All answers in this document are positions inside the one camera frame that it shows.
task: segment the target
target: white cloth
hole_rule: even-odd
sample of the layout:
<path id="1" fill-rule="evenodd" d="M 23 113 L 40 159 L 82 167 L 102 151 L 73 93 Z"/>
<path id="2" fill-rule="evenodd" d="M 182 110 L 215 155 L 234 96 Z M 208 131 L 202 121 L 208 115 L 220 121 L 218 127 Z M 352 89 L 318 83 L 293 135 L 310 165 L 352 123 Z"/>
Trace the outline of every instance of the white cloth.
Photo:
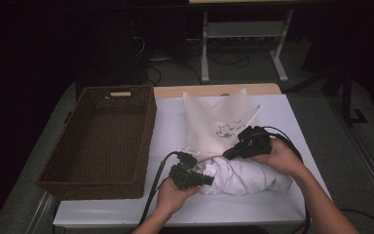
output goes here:
<path id="1" fill-rule="evenodd" d="M 287 191 L 293 179 L 276 172 L 267 165 L 243 158 L 228 161 L 223 157 L 212 158 L 197 165 L 198 173 L 214 176 L 212 185 L 204 185 L 204 194 L 245 195 L 263 190 Z"/>
<path id="2" fill-rule="evenodd" d="M 188 93 L 184 93 L 183 100 L 189 150 L 197 152 L 194 156 L 199 162 L 222 155 L 239 142 L 237 131 L 247 127 L 248 121 L 252 120 L 242 123 L 241 117 L 255 109 L 251 107 L 245 90 L 224 98 L 214 107 Z"/>
<path id="3" fill-rule="evenodd" d="M 292 178 L 269 166 L 242 158 L 228 161 L 215 157 L 232 148 L 239 142 L 238 133 L 255 124 L 253 120 L 261 106 L 253 108 L 245 90 L 224 98 L 214 107 L 187 93 L 183 99 L 188 127 L 187 151 L 202 162 L 197 165 L 199 173 L 214 176 L 213 184 L 203 186 L 202 193 L 244 195 L 290 187 Z"/>

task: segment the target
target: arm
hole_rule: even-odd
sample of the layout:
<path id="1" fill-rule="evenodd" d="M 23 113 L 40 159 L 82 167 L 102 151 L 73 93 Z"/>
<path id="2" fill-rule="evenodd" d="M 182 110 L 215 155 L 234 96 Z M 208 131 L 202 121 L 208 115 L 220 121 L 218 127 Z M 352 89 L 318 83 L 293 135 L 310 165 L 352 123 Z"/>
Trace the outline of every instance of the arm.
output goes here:
<path id="1" fill-rule="evenodd" d="M 318 233 L 358 233 L 326 195 L 309 169 L 284 142 L 273 138 L 271 154 L 254 156 L 250 159 L 267 164 L 276 171 L 293 177 L 305 197 L 312 223 Z"/>
<path id="2" fill-rule="evenodd" d="M 170 177 L 167 178 L 160 186 L 156 210 L 132 233 L 159 233 L 163 225 L 171 218 L 172 214 L 181 209 L 187 198 L 199 191 L 200 187 L 180 190 L 175 186 Z"/>

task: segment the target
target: brown woven basket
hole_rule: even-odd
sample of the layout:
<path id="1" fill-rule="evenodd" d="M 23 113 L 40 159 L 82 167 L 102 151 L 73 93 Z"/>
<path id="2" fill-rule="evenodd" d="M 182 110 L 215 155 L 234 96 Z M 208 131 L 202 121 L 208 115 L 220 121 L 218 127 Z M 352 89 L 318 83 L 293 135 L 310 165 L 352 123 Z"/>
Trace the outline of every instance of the brown woven basket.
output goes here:
<path id="1" fill-rule="evenodd" d="M 151 86 L 86 88 L 36 184 L 59 200 L 142 197 L 156 111 Z"/>

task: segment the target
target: person's left hand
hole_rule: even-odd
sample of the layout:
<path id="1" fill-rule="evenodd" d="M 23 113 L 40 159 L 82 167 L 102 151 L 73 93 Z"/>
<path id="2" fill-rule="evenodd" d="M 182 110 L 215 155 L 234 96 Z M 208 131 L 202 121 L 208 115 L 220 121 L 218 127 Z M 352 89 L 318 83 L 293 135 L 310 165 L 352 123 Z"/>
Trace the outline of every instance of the person's left hand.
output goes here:
<path id="1" fill-rule="evenodd" d="M 168 177 L 160 186 L 155 212 L 161 213 L 162 215 L 171 216 L 181 209 L 187 198 L 198 193 L 199 191 L 199 186 L 191 187 L 185 190 L 178 189 L 175 186 L 172 178 Z"/>

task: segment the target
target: white table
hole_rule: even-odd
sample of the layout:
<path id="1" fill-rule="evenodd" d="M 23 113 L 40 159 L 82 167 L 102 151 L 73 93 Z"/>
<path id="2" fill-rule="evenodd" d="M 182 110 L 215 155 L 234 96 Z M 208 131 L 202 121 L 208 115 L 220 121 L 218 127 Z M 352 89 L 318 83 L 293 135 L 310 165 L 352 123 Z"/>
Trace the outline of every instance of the white table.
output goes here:
<path id="1" fill-rule="evenodd" d="M 138 224 L 161 161 L 171 151 L 187 146 L 187 128 L 182 98 L 159 96 L 157 97 L 157 117 L 150 146 L 144 196 L 133 200 L 62 201 L 54 225 L 124 227 Z M 216 104 L 224 97 L 202 98 L 209 103 Z M 284 131 L 300 151 L 305 165 L 328 193 L 286 96 L 261 95 L 249 96 L 249 98 L 253 106 L 263 105 L 255 123 L 259 126 L 273 126 Z M 167 176 L 169 168 L 176 163 L 178 160 L 170 157 L 162 177 Z M 150 213 L 154 210 L 155 203 L 154 199 Z M 300 189 L 293 182 L 288 192 L 264 191 L 245 196 L 197 194 L 186 201 L 183 208 L 168 221 L 167 226 L 250 225 L 295 223 L 304 220 L 304 199 Z"/>

